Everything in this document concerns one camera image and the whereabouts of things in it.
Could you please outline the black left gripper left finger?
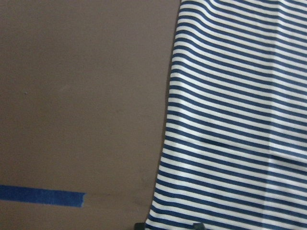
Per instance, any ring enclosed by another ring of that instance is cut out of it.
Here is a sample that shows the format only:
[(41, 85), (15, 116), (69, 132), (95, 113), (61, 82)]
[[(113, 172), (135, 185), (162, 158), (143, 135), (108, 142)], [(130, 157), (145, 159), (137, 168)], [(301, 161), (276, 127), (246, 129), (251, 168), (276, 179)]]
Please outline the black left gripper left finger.
[(134, 230), (145, 230), (145, 223), (144, 222), (135, 223)]

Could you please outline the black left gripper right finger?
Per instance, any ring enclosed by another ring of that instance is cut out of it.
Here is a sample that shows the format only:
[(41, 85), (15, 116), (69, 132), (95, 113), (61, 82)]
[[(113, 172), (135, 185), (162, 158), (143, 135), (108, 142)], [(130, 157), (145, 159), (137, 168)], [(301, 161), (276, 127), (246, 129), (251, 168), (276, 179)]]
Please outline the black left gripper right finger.
[(193, 230), (204, 230), (203, 223), (193, 223)]

